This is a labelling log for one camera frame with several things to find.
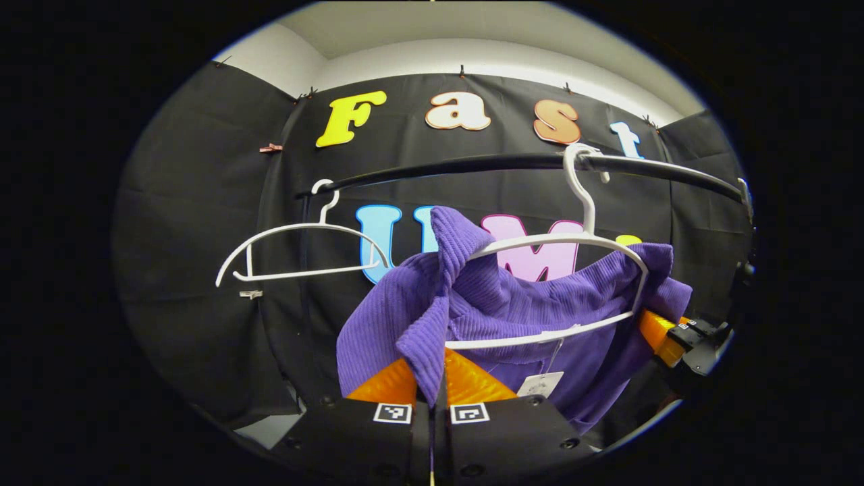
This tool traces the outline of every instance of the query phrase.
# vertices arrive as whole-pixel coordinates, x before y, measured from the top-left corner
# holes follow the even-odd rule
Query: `purple corduroy sweater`
[[[640,270],[613,252],[564,278],[529,282],[498,266],[497,255],[468,258],[494,238],[452,208],[432,209],[437,253],[406,259],[378,282],[336,342],[343,395],[404,357],[428,403],[444,370],[444,342],[530,336],[617,316],[631,309]],[[692,289],[669,277],[672,247],[630,248],[648,267],[640,306],[678,322]],[[563,371],[549,396],[582,434],[618,398],[653,350],[636,318],[570,336],[547,370],[558,341],[460,350],[514,392],[533,374]]]

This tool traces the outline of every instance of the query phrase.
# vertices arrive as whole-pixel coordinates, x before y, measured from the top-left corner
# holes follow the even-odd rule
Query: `white plastic hanger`
[[[324,184],[328,184],[331,181],[330,179],[321,179],[316,182],[312,187],[312,194],[318,193],[318,188],[320,188]],[[381,255],[381,260],[384,262],[384,267],[390,268],[390,262],[387,261],[387,256],[384,255],[384,250],[378,246],[378,243],[369,238],[365,234],[351,229],[350,227],[343,227],[338,225],[327,224],[327,210],[332,208],[339,202],[339,191],[334,191],[333,200],[330,201],[326,206],[321,208],[321,219],[317,223],[299,223],[294,225],[282,226],[282,227],[274,227],[272,229],[268,229],[266,231],[262,231],[261,233],[256,234],[255,236],[249,238],[244,241],[242,245],[238,246],[236,250],[231,252],[228,255],[228,258],[222,264],[222,268],[219,269],[219,275],[216,277],[216,286],[222,282],[222,277],[225,275],[225,271],[228,269],[228,266],[231,262],[237,258],[237,255],[240,254],[245,248],[246,250],[246,271],[248,275],[240,275],[237,271],[234,272],[234,277],[239,280],[243,280],[244,282],[253,282],[256,280],[275,280],[278,278],[294,278],[294,277],[309,277],[312,275],[324,275],[326,273],[341,273],[341,272],[353,272],[355,270],[365,270],[367,268],[374,268],[378,266],[380,262],[375,261],[375,250],[378,250],[378,254]],[[327,229],[334,229],[336,231],[342,231],[345,233],[351,233],[359,236],[360,238],[369,241],[372,245],[369,248],[369,265],[360,265],[360,266],[348,266],[343,268],[328,268],[326,270],[310,270],[306,272],[289,272],[289,273],[272,273],[270,275],[253,275],[252,274],[252,243],[255,241],[261,240],[265,236],[270,236],[274,233],[281,233],[283,231],[288,231],[290,229],[303,229],[303,228],[311,228],[311,227],[323,227]]]
[[[576,155],[582,152],[600,153],[599,150],[585,144],[571,144],[568,145],[567,148],[564,150],[564,175],[567,177],[567,183],[569,184],[570,188],[573,189],[573,192],[576,194],[576,196],[579,197],[579,199],[582,201],[582,205],[585,208],[585,214],[582,223],[582,233],[539,234],[495,241],[486,248],[483,248],[477,253],[471,255],[471,257],[468,259],[478,259],[480,257],[485,257],[486,255],[491,255],[493,253],[510,250],[511,248],[519,248],[521,246],[528,245],[544,245],[547,243],[585,243],[588,245],[604,246],[606,248],[618,250],[619,252],[623,252],[625,255],[630,257],[630,259],[634,260],[636,262],[636,265],[638,265],[639,269],[642,271],[642,276],[639,280],[639,287],[636,290],[636,297],[633,299],[633,307],[629,311],[618,316],[609,317],[608,319],[603,319],[602,321],[585,325],[580,325],[579,323],[577,323],[573,327],[568,329],[562,329],[557,331],[544,331],[541,334],[533,336],[507,337],[502,339],[481,339],[476,341],[447,341],[444,343],[444,346],[450,349],[488,349],[502,348],[504,346],[517,346],[521,344],[552,342],[560,340],[564,337],[574,336],[583,332],[588,332],[590,330],[607,326],[609,324],[617,323],[618,321],[622,321],[636,314],[636,312],[638,311],[636,305],[642,295],[642,290],[645,287],[645,279],[648,277],[648,267],[645,266],[645,262],[642,261],[642,259],[630,248],[621,245],[616,241],[607,240],[606,238],[601,238],[594,235],[594,200],[591,199],[591,195],[579,183],[579,178],[576,177],[576,170],[574,167]],[[607,172],[603,172],[601,174],[601,179],[603,182],[609,182],[609,174]]]

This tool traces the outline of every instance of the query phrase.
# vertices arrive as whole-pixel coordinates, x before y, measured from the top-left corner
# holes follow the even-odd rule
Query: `sweater sleeve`
[[[671,247],[639,244],[632,248],[639,253],[650,272],[645,282],[642,306],[677,323],[687,307],[693,288],[670,277]],[[588,392],[569,408],[570,416],[575,420],[580,433],[590,429],[603,417],[621,395],[630,377],[653,355],[654,350],[642,336],[636,317],[618,324],[594,382]]]
[[[336,365],[342,396],[402,357],[399,336],[429,307],[431,284],[424,253],[387,272],[352,315],[336,339]]]

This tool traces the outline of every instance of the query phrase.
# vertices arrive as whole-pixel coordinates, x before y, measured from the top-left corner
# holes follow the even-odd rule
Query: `black curtain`
[[[126,164],[111,234],[129,325],[172,387],[242,425],[293,413],[255,290],[214,282],[257,231],[262,187],[295,100],[235,67],[208,62],[151,120]]]
[[[739,177],[746,181],[734,149],[710,112],[682,118],[659,132],[671,162],[736,187]],[[680,182],[673,182],[671,190],[672,277],[693,286],[688,317],[720,323],[731,304],[735,264],[746,261],[753,227],[744,206],[726,197]]]

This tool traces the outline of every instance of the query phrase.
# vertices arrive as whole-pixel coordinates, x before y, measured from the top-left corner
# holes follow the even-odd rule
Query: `black clothing rail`
[[[544,152],[454,158],[439,163],[397,167],[348,177],[341,181],[324,184],[318,188],[318,194],[417,177],[467,174],[489,170],[563,169],[563,157],[563,152]],[[576,170],[618,172],[683,182],[724,195],[735,202],[745,205],[749,203],[749,195],[746,194],[745,190],[738,189],[732,184],[704,172],[671,163],[632,157],[578,154],[576,155],[575,168]],[[295,195],[295,198],[302,199],[311,195],[311,191],[305,191]]]

